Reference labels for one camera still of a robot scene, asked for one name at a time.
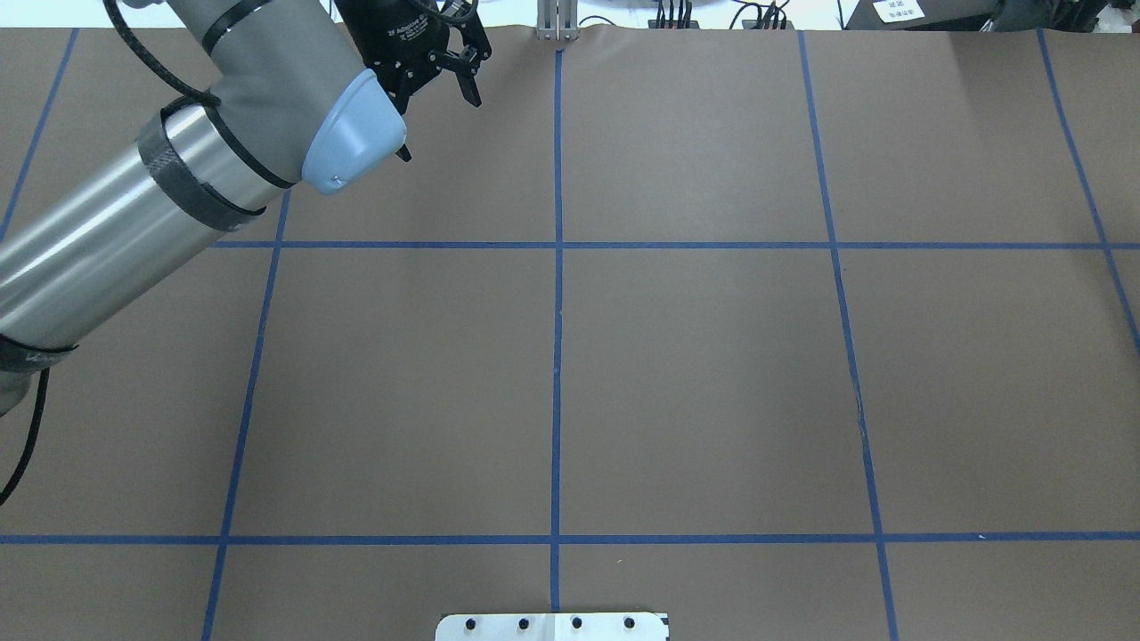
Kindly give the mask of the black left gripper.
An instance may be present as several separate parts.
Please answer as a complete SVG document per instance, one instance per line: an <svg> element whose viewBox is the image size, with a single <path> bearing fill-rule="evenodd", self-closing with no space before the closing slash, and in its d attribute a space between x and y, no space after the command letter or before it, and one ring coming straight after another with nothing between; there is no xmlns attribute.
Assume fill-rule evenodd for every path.
<svg viewBox="0 0 1140 641"><path fill-rule="evenodd" d="M449 15L440 13L435 1L337 1L337 11L363 62L374 70L392 98L399 117L406 120L412 96L443 70L455 74L464 102L473 107L482 105L477 74L492 57L492 44L481 23L456 26L463 49L451 52L451 25L445 23ZM407 125L394 156L412 162Z"/></svg>

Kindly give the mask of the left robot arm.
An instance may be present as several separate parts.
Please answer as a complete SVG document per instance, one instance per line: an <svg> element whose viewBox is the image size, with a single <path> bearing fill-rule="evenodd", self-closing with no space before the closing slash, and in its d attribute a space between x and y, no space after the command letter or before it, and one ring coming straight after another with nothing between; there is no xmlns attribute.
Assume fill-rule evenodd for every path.
<svg viewBox="0 0 1140 641"><path fill-rule="evenodd" d="M481 104L490 48L477 1L176 1L219 70L205 90L164 68L117 1L103 5L135 56L178 98L135 141L3 243L3 411L193 255L264 214L298 182L342 190L386 159L410 161L404 113L449 70Z"/></svg>

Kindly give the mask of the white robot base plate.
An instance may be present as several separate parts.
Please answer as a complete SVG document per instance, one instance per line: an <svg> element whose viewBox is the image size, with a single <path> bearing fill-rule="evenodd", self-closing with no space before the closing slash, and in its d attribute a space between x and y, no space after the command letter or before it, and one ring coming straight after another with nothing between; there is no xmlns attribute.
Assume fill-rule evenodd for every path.
<svg viewBox="0 0 1140 641"><path fill-rule="evenodd" d="M669 640L663 612L456 612L435 640Z"/></svg>

